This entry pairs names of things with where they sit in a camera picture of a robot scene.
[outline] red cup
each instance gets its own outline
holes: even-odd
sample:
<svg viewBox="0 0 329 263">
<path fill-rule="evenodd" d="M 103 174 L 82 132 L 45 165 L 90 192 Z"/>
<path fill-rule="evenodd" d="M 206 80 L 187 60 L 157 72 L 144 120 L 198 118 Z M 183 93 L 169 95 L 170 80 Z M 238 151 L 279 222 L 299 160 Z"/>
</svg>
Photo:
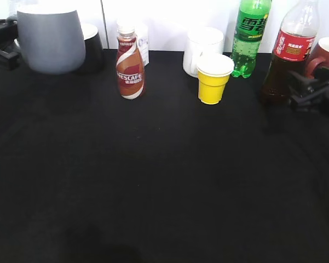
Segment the red cup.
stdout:
<svg viewBox="0 0 329 263">
<path fill-rule="evenodd" d="M 313 73 L 319 66 L 329 68 L 329 37 L 320 39 L 314 48 L 305 66 L 305 76 L 314 78 Z"/>
</svg>

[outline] gray mug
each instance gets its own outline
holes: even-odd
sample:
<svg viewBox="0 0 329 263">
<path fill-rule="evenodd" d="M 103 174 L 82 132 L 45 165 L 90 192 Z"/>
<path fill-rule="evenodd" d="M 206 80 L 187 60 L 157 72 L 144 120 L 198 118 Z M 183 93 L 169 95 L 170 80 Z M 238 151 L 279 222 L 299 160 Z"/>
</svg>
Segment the gray mug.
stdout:
<svg viewBox="0 0 329 263">
<path fill-rule="evenodd" d="M 16 20 L 22 57 L 31 69 L 58 75 L 83 64 L 85 43 L 75 9 L 26 5 L 17 10 Z"/>
</svg>

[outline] green soda bottle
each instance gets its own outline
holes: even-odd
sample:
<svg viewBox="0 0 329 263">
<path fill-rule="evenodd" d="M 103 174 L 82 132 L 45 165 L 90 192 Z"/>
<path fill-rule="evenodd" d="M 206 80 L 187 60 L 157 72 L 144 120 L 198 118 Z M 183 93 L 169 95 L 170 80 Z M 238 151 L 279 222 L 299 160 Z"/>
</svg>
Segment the green soda bottle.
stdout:
<svg viewBox="0 0 329 263">
<path fill-rule="evenodd" d="M 231 54 L 233 77 L 252 75 L 271 7 L 272 0 L 241 0 Z"/>
</svg>

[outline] green bottle label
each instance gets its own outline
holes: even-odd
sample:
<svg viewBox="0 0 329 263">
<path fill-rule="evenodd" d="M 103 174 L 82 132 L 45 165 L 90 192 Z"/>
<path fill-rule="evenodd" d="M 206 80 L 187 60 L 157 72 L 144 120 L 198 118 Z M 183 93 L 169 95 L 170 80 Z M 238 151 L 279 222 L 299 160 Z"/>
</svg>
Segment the green bottle label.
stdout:
<svg viewBox="0 0 329 263">
<path fill-rule="evenodd" d="M 269 14 L 252 15 L 240 10 L 237 18 L 235 37 L 246 42 L 261 41 L 268 17 Z"/>
</svg>

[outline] yellow paper cup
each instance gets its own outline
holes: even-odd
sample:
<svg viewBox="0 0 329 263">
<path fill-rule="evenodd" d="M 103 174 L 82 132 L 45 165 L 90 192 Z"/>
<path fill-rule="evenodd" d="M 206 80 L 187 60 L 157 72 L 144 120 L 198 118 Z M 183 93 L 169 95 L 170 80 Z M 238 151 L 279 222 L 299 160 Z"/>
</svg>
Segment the yellow paper cup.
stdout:
<svg viewBox="0 0 329 263">
<path fill-rule="evenodd" d="M 197 69 L 198 98 L 209 105 L 219 103 L 234 70 L 234 61 L 222 54 L 204 54 L 198 60 Z"/>
</svg>

